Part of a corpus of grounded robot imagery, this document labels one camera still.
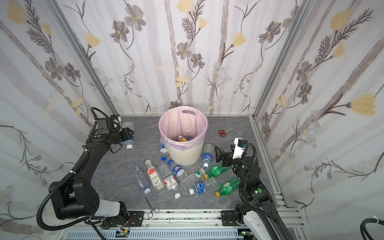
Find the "orange tea bottle white cap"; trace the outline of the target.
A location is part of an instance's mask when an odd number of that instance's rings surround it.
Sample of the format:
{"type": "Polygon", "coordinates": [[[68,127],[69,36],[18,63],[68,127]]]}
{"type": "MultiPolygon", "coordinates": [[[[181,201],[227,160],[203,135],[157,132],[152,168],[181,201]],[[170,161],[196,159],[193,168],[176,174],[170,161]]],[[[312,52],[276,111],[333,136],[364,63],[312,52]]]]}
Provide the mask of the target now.
{"type": "Polygon", "coordinates": [[[183,142],[188,142],[188,139],[183,136],[178,136],[178,141],[183,143],[183,142]]]}

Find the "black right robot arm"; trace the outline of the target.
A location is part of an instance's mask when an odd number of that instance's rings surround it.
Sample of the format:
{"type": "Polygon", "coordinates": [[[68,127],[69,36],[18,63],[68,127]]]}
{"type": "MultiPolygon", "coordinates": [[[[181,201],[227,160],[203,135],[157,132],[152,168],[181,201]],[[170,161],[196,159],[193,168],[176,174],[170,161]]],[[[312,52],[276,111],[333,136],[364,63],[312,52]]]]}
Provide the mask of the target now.
{"type": "Polygon", "coordinates": [[[239,225],[247,227],[256,240],[292,240],[280,217],[272,195],[260,178],[261,169],[254,144],[240,140],[225,152],[214,147],[216,162],[229,167],[240,179],[238,193],[241,200],[234,210],[239,225]]]}

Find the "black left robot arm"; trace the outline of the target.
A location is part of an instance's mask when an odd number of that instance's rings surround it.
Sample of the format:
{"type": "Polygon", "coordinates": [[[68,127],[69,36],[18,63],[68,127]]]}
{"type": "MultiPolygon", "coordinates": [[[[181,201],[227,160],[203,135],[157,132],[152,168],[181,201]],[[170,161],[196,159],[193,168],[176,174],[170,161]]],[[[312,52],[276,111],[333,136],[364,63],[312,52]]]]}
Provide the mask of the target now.
{"type": "Polygon", "coordinates": [[[107,222],[110,225],[124,225],[131,216],[124,202],[102,200],[91,181],[93,175],[107,152],[112,151],[113,145],[121,146],[123,142],[134,137],[131,128],[123,128],[119,116],[108,116],[98,108],[92,107],[94,125],[90,130],[83,153],[73,168],[59,182],[49,187],[49,193],[38,208],[36,221],[38,226],[46,231],[58,231],[84,222],[99,224],[107,222]],[[70,219],[71,222],[50,226],[43,220],[43,212],[51,202],[56,217],[59,220],[70,219]]]}

